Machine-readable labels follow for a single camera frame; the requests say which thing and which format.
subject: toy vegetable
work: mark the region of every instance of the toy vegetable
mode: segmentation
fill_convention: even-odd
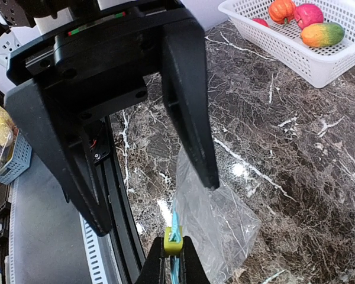
[[[274,22],[287,24],[295,18],[295,9],[292,0],[275,0],[268,8],[268,13]]]
[[[333,46],[344,38],[344,28],[334,22],[312,24],[301,32],[302,41],[310,47]]]
[[[295,10],[295,20],[300,29],[303,30],[311,24],[323,23],[324,14],[314,4],[302,4]]]
[[[254,22],[258,22],[259,24],[261,24],[261,25],[263,25],[263,26],[265,26],[265,27],[267,27],[267,28],[270,27],[270,26],[268,25],[268,23],[267,23],[265,20],[263,20],[263,19],[260,19],[260,18],[253,18],[253,21],[254,21]]]

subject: white basket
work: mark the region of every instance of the white basket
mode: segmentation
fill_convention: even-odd
[[[336,22],[346,30],[342,42],[331,46],[307,47],[301,29],[293,20],[286,26],[273,22],[268,7],[273,0],[227,0],[218,9],[227,14],[240,34],[279,59],[310,84],[322,88],[355,65],[355,4],[346,0],[294,0],[298,6],[312,3],[321,8],[325,22]],[[267,28],[253,18],[262,18]]]

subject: yellow block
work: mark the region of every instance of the yellow block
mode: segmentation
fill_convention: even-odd
[[[171,228],[167,227],[164,232],[164,252],[168,256],[178,256],[183,249],[183,227],[179,226],[180,235],[182,236],[182,241],[180,243],[176,243],[174,241],[170,241],[171,236]]]

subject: marble table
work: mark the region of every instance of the marble table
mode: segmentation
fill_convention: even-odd
[[[355,67],[315,89],[230,22],[206,39],[220,178],[263,223],[230,282],[355,283]],[[168,221],[180,149],[160,77],[147,85],[147,102],[112,117],[145,252]]]

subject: pink fruit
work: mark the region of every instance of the pink fruit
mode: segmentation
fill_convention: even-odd
[[[269,28],[270,26],[267,24],[267,22],[263,19],[260,19],[260,18],[253,18],[253,21],[254,22],[258,22],[259,24]]]
[[[314,4],[302,4],[295,10],[295,20],[300,29],[303,30],[311,24],[322,24],[324,22],[324,14]]]

